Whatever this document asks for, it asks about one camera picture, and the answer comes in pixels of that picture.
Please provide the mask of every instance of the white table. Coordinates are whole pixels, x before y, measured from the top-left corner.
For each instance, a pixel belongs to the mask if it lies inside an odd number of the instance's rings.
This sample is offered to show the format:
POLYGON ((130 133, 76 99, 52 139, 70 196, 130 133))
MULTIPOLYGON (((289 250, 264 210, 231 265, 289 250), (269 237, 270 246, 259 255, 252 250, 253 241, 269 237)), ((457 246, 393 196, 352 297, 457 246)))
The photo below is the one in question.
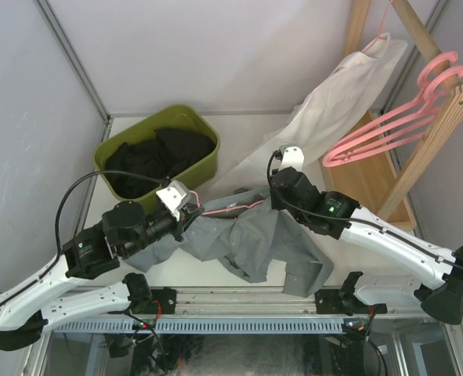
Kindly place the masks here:
MULTIPOLYGON (((221 148, 219 150, 219 170, 213 181, 219 179, 224 171, 232 168, 243 156, 243 153, 260 144, 265 132, 271 132, 285 126, 288 115, 212 115, 204 116, 205 120, 219 133, 221 148), (239 143, 234 143, 236 134, 242 134, 239 143)), ((141 121, 141 117, 117 117, 114 119, 110 137, 141 121)), ((312 184, 319 190, 324 190, 325 184, 317 163, 303 169, 312 184)), ((207 182, 197 191, 205 191, 207 182)), ((107 188, 102 178, 98 178, 93 191, 92 200, 87 214, 85 227, 89 227, 101 220, 101 215, 118 201, 107 188)), ((326 285, 341 285, 351 271, 361 270, 373 274, 407 274, 396 263, 343 241, 336 241, 330 237, 318 236, 309 232, 315 243, 334 263, 334 271, 326 285)), ((92 286, 105 286, 120 280, 126 273, 139 272, 131 266, 121 264, 121 267, 103 274, 95 279, 92 286)), ((285 282, 285 263, 273 260, 269 265, 267 281, 250 284, 229 273, 217 260, 201 262, 182 250, 175 251, 166 262, 152 267, 146 278, 153 287, 283 287, 285 282)))

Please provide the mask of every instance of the green laundry basket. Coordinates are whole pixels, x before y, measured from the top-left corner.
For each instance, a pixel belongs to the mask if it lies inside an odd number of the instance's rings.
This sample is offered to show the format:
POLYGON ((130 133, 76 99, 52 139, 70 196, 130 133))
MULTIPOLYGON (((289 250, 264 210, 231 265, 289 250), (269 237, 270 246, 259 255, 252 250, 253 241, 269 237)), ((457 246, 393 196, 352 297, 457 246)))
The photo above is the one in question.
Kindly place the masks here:
MULTIPOLYGON (((182 104, 165 108, 101 143, 94 155, 95 166, 99 170, 105 170, 107 159, 113 155, 122 143, 132 145, 147 141, 148 139, 154 139, 156 137, 154 130, 159 128, 177 128, 201 133, 215 143, 215 149, 207 157, 201 159, 173 179, 179 180, 190 190, 193 190, 215 176, 217 172, 217 152, 220 147, 219 135, 193 108, 182 104)), ((114 192, 105 175, 102 175, 102 177, 111 193, 118 200, 138 201, 147 211, 153 211, 157 207, 155 194, 157 189, 136 199, 127 199, 114 192)))

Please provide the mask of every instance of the pink plastic hanger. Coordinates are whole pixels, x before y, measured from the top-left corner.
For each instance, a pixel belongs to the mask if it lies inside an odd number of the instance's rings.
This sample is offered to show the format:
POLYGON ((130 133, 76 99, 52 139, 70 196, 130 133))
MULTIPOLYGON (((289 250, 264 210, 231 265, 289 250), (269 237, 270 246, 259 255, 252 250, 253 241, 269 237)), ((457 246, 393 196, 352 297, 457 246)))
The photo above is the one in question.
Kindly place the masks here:
POLYGON ((324 166, 334 167, 349 162, 359 161, 360 159, 371 157, 375 154, 379 154, 420 139, 424 134, 424 130, 413 134, 412 136, 395 140, 433 121, 435 115, 441 108, 441 106, 435 106, 436 101, 447 95, 447 93, 441 89, 436 91, 436 88, 443 80, 454 74, 456 74, 459 78, 463 77, 463 66, 450 67, 431 81, 428 81, 428 75, 443 61, 449 60, 450 65, 452 65, 457 59, 458 54, 454 51, 441 53, 433 59, 419 74, 417 80, 419 93, 410 102, 397 107, 395 110, 392 110, 381 117, 378 117, 362 128, 357 129, 355 132, 350 133, 343 139, 339 140, 327 152, 327 154, 325 154, 323 160, 324 166), (420 107, 413 114, 408 114, 396 119, 395 121, 391 121, 386 125, 380 126, 385 121, 388 121, 389 119, 402 114, 404 111, 408 111, 417 106, 420 107), (389 132, 401 125, 407 126, 400 128, 398 131, 395 131, 388 136, 382 137, 384 132, 389 132), (376 136, 379 137, 378 140, 368 143, 367 145, 360 146, 360 144, 376 136))

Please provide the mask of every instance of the gray fabric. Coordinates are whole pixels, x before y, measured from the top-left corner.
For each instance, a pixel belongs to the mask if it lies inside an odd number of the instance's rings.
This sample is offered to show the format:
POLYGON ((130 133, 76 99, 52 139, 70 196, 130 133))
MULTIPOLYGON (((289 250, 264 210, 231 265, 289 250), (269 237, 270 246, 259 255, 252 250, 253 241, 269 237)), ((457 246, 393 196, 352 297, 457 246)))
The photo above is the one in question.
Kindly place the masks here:
POLYGON ((202 215, 183 234, 183 242, 164 237, 126 262, 146 272, 181 248, 201 261, 218 259, 231 273, 251 283, 263 282, 272 259, 287 263, 285 293, 306 297, 319 290, 334 269, 332 261, 313 243, 286 211, 271 209, 264 187, 209 201, 205 211, 251 204, 245 211, 229 211, 225 218, 202 215))

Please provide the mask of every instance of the hanging white fabric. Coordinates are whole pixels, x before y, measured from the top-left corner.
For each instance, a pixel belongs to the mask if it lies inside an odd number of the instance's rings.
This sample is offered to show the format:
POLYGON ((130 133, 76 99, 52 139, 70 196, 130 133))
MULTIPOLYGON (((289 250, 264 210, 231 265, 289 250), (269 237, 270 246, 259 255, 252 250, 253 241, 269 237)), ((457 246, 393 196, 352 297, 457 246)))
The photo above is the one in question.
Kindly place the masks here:
MULTIPOLYGON (((405 41, 392 40, 389 33, 381 37, 365 53, 348 55, 306 97, 290 123, 214 183, 206 198, 265 185, 266 162, 281 145, 300 146, 309 164, 341 139, 377 99, 407 47, 405 41)), ((236 135, 237 142, 244 136, 236 135)))

